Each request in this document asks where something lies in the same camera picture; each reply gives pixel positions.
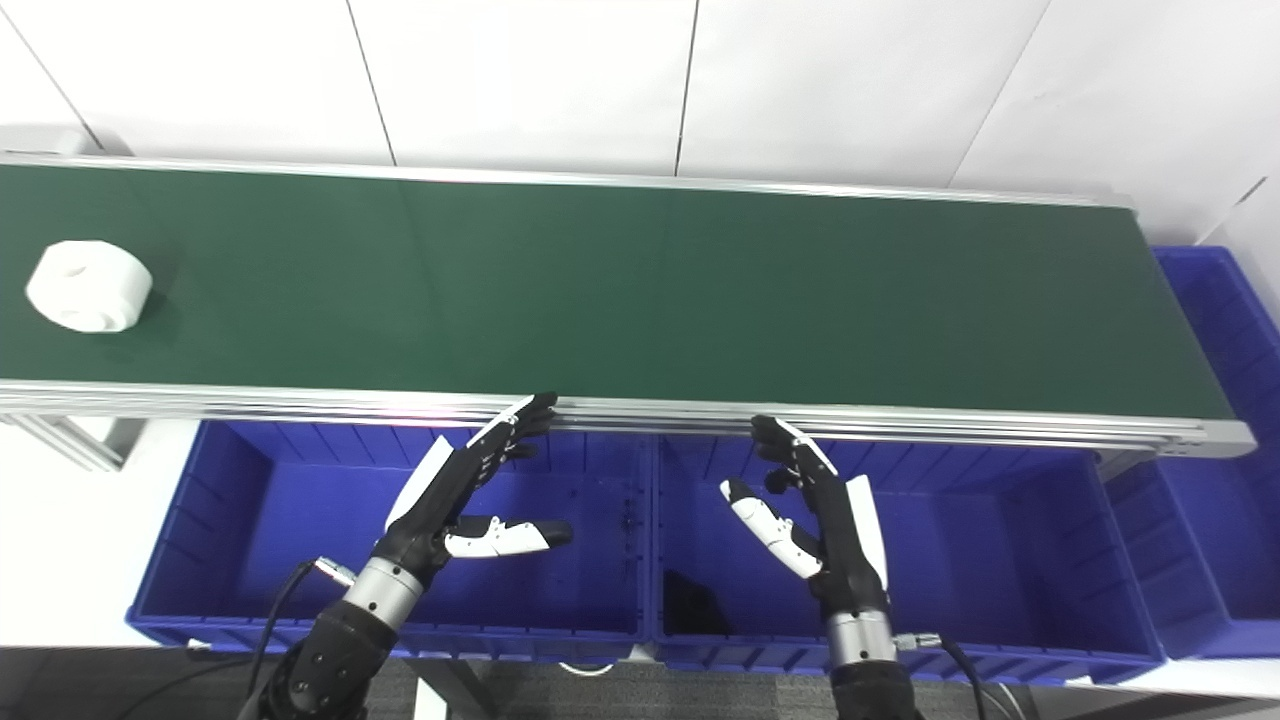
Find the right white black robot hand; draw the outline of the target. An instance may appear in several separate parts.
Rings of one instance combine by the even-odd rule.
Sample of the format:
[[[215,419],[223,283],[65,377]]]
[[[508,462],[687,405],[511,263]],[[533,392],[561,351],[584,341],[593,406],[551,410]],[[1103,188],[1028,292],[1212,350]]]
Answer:
[[[805,580],[822,618],[890,615],[887,552],[868,477],[844,479],[806,433],[771,415],[750,420],[756,455],[774,464],[765,489],[800,492],[817,534],[783,516],[741,478],[721,482],[733,515],[790,571]]]

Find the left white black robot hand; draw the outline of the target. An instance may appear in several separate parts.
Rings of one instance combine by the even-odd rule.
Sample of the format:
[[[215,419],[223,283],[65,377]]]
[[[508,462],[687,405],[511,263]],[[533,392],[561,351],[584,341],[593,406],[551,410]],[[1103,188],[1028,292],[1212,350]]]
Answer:
[[[452,559],[498,559],[539,553],[568,544],[564,520],[504,520],[465,514],[472,496],[513,459],[536,454],[530,438],[556,419],[558,395],[530,395],[498,413],[461,447],[448,446],[421,495],[393,518],[370,560],[426,589]]]

